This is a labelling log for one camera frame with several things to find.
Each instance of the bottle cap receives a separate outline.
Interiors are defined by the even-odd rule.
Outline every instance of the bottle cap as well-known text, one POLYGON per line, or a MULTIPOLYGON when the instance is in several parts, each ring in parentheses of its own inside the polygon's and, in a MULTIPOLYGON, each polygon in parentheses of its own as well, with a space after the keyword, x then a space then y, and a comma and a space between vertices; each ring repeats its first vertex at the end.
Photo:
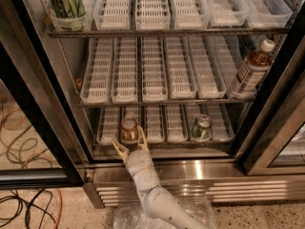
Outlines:
POLYGON ((275 42, 269 39, 263 40, 260 49, 264 52, 271 52, 275 48, 275 42))

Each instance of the brown can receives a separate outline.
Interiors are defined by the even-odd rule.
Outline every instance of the brown can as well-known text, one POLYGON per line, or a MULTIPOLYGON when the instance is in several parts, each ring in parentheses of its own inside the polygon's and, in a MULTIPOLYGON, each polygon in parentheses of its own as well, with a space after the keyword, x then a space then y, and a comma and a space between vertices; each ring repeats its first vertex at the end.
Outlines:
POLYGON ((124 118, 121 121, 121 142, 134 144, 138 141, 137 122, 134 118, 124 118))

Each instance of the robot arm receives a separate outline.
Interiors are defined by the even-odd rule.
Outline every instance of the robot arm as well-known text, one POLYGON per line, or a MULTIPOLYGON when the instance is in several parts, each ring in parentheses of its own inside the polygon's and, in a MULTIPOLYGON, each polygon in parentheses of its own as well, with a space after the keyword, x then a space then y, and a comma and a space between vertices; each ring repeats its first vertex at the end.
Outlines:
POLYGON ((141 127, 138 127, 138 133, 138 149, 131 153, 116 140, 112 143, 134 180, 144 213, 151 219, 163 219, 178 229, 208 229, 202 221, 187 213, 168 190, 161 187, 141 127))

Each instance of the green can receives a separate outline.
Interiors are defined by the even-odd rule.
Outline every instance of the green can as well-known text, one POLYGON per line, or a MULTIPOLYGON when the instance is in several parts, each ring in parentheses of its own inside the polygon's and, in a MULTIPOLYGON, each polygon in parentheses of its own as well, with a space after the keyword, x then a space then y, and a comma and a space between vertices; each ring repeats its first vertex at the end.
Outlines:
POLYGON ((198 116, 193 122, 192 140, 207 141, 211 139, 212 119, 203 114, 198 116))

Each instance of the plastic bag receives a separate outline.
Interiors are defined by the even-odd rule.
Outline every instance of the plastic bag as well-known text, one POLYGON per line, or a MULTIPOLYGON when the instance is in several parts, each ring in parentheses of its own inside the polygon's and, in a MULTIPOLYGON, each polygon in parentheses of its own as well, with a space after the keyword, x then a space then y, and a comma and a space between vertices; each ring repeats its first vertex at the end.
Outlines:
MULTIPOLYGON (((200 219, 210 229, 216 229, 211 204, 206 198, 200 201, 178 199, 182 207, 194 217, 200 219)), ((122 205, 115 210, 113 229, 175 229, 162 219, 148 218, 141 204, 122 205)))

